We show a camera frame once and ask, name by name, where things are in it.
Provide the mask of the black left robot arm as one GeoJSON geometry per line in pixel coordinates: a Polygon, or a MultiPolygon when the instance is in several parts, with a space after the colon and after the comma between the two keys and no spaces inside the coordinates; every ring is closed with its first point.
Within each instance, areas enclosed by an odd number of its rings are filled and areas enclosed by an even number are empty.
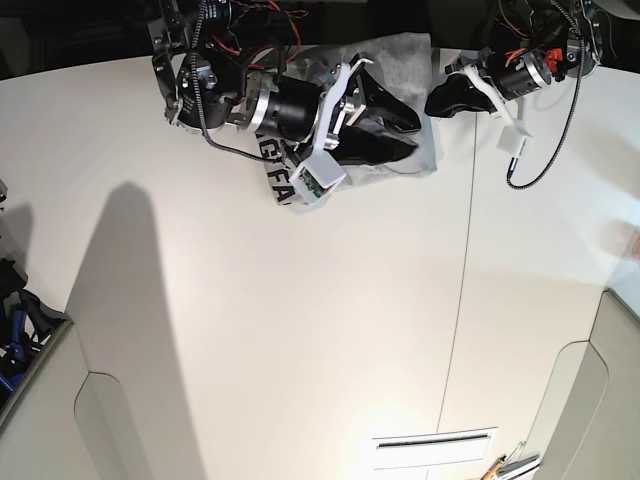
{"type": "MultiPolygon", "coordinates": [[[[511,170],[530,135],[524,115],[509,113],[507,102],[521,101],[568,76],[582,79],[598,64],[602,52],[593,12],[583,2],[532,1],[529,6],[530,25],[519,32],[518,46],[486,45],[471,57],[459,57],[446,66],[443,83],[420,90],[429,118],[452,118],[460,112],[485,112],[501,118],[504,128],[498,147],[510,155],[511,170]]],[[[416,111],[395,101],[366,75],[359,77],[355,90],[376,124],[345,127],[331,152],[333,157],[342,165],[379,165],[413,155],[422,130],[416,111]]]]}

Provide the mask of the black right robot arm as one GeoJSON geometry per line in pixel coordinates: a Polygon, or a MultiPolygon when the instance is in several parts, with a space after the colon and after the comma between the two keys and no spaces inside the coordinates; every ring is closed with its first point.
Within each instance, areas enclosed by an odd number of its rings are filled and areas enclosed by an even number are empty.
{"type": "Polygon", "coordinates": [[[320,149],[341,165],[411,156],[416,111],[369,72],[365,52],[331,65],[302,54],[303,11],[275,1],[161,1],[148,23],[152,65],[171,124],[223,144],[225,125],[269,137],[299,163],[320,149]]]}

